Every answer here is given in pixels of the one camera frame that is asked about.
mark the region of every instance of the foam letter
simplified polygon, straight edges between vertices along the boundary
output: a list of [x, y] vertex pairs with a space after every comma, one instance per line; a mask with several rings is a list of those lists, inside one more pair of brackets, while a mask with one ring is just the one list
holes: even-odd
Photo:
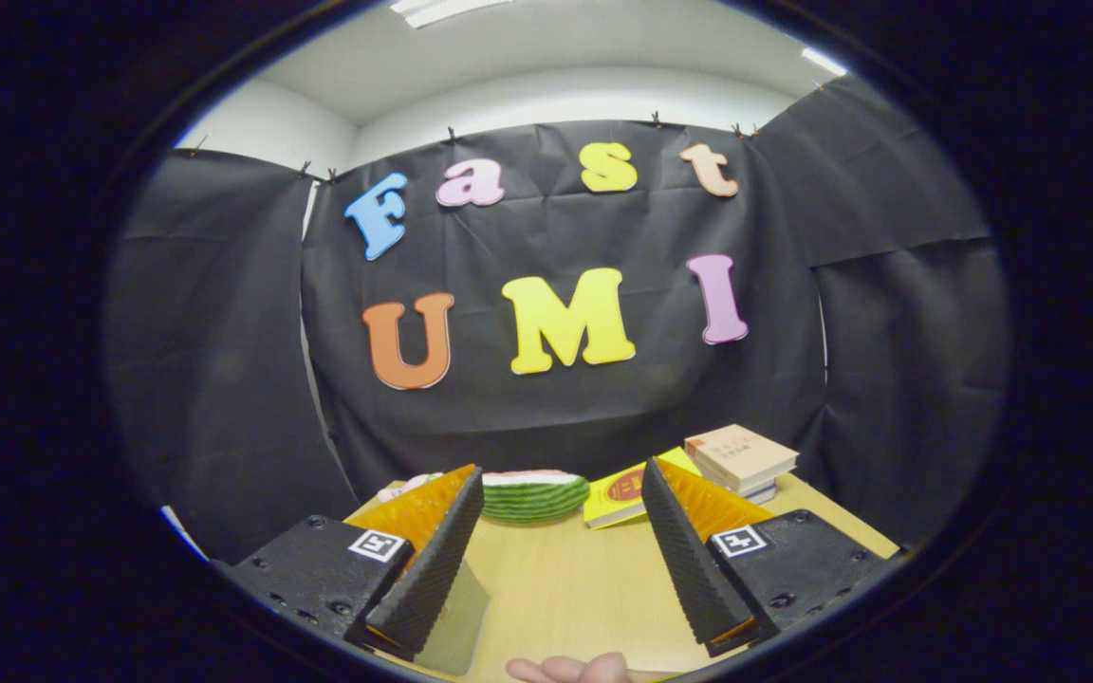
[[589, 332], [585, 362], [589, 364], [625, 362], [635, 354], [626, 339], [619, 310], [619, 283], [615, 269], [592, 269], [580, 273], [572, 305], [564, 306], [546, 281], [522, 276], [504, 285], [500, 293], [513, 302], [517, 320], [515, 375], [530, 375], [550, 369], [551, 357], [543, 353], [542, 338], [555, 350], [564, 366], [576, 362], [580, 335]]
[[428, 294], [415, 299], [415, 310], [424, 316], [428, 353], [424, 363], [409, 366], [399, 353], [399, 319], [403, 304], [377, 304], [365, 308], [361, 320], [369, 328], [369, 355], [374, 373], [392, 389], [427, 389], [442, 381], [449, 369], [449, 320], [446, 311], [455, 305], [450, 294]]
[[706, 144], [693, 144], [681, 151], [681, 158], [694, 165], [694, 174], [703, 189], [710, 191], [717, 198], [731, 198], [740, 187], [737, 181], [729, 180], [720, 173], [719, 167], [728, 164], [728, 156], [716, 154]]
[[356, 221], [356, 227], [361, 228], [361, 235], [365, 238], [365, 259], [371, 261], [377, 259], [383, 251], [390, 249], [391, 245], [403, 237], [403, 225], [391, 225], [386, 217], [395, 220], [403, 217], [403, 198], [396, 191], [403, 186], [407, 186], [407, 175], [391, 173], [343, 211], [343, 215]]
[[725, 255], [695, 256], [686, 261], [686, 268], [698, 276], [702, 299], [707, 306], [707, 329], [702, 330], [702, 340], [708, 344], [722, 344], [736, 342], [750, 333], [750, 326], [737, 315], [737, 298], [732, 295], [732, 282], [728, 278], [732, 259]]
[[590, 142], [580, 149], [580, 180], [593, 191], [625, 191], [635, 187], [638, 174], [627, 164], [630, 150], [619, 142]]
[[442, 207], [487, 207], [504, 198], [500, 187], [500, 164], [492, 160], [458, 162], [446, 169], [450, 178], [437, 189], [437, 203]]

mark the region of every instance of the ceiling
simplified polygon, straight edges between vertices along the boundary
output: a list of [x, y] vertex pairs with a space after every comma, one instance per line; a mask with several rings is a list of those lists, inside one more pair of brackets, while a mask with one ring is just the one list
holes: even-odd
[[384, 0], [259, 74], [367, 126], [444, 92], [577, 67], [691, 70], [795, 98], [833, 78], [716, 0], [515, 0], [413, 30]]

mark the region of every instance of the finger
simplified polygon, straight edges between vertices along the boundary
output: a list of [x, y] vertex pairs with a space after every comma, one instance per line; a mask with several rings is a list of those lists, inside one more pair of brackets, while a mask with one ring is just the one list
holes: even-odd
[[576, 683], [630, 683], [626, 675], [626, 658], [621, 652], [598, 656], [580, 672]]
[[557, 683], [577, 683], [577, 680], [580, 680], [580, 672], [585, 671], [585, 662], [577, 658], [544, 658], [543, 671]]
[[504, 672], [514, 679], [524, 680], [525, 683], [557, 683], [546, 675], [542, 667], [527, 658], [510, 658], [504, 664]]

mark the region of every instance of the white wall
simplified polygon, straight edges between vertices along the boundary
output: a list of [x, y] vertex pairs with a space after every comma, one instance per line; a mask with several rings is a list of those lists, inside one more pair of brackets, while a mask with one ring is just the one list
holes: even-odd
[[176, 143], [201, 150], [234, 152], [293, 169], [312, 162], [307, 173], [327, 177], [329, 168], [348, 167], [356, 126], [296, 92], [252, 81], [232, 92]]
[[362, 128], [348, 168], [456, 134], [587, 119], [650, 120], [749, 133], [795, 97], [729, 79], [681, 70], [611, 67], [561, 69], [477, 83], [386, 114]]

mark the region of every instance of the black curtain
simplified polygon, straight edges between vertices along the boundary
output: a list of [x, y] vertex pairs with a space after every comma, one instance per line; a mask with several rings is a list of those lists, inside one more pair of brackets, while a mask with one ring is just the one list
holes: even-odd
[[356, 506], [301, 350], [309, 187], [274, 164], [173, 152], [113, 263], [105, 368], [127, 457], [146, 493], [227, 563], [309, 514]]
[[[632, 152], [633, 190], [595, 195], [580, 180], [586, 143]], [[680, 153], [707, 143], [724, 154], [733, 198], [704, 190]], [[463, 160], [503, 167], [493, 205], [444, 208], [435, 191]], [[407, 234], [376, 260], [343, 211], [390, 173], [408, 186]], [[303, 304], [309, 354], [334, 444], [362, 498], [391, 479], [477, 462], [491, 471], [560, 468], [589, 478], [643, 462], [691, 434], [741, 423], [802, 449], [799, 474], [823, 481], [815, 457], [823, 404], [816, 278], [787, 228], [780, 189], [750, 139], [630, 121], [520, 126], [430, 144], [352, 169], [320, 187], [304, 242]], [[731, 256], [748, 337], [708, 345], [693, 256]], [[516, 376], [513, 304], [502, 286], [542, 276], [565, 303], [581, 272], [622, 272], [627, 362]], [[398, 302], [404, 362], [420, 363], [424, 320], [412, 305], [446, 291], [451, 365], [438, 385], [396, 392], [371, 364], [362, 311]]]
[[[588, 142], [632, 151], [634, 190], [581, 185]], [[728, 156], [736, 198], [705, 191], [680, 160], [698, 142]], [[439, 207], [443, 170], [471, 158], [498, 161], [507, 195]], [[343, 208], [395, 172], [409, 178], [407, 234], [367, 261]], [[742, 341], [700, 339], [704, 308], [685, 260], [703, 252], [737, 263]], [[565, 302], [592, 268], [623, 273], [636, 356], [514, 376], [502, 285], [542, 276]], [[451, 367], [433, 388], [396, 392], [374, 375], [361, 314], [403, 304], [404, 360], [419, 363], [412, 303], [433, 291], [456, 297]], [[855, 76], [750, 138], [628, 121], [522, 126], [353, 169], [316, 200], [303, 297], [331, 435], [361, 497], [467, 462], [599, 476], [737, 422], [800, 449], [799, 476], [917, 544], [979, 470], [1010, 362], [1001, 267], [971, 190], [928, 133]]]
[[1001, 415], [1011, 338], [989, 226], [938, 143], [853, 75], [781, 113], [756, 148], [823, 303], [824, 491], [920, 543]]

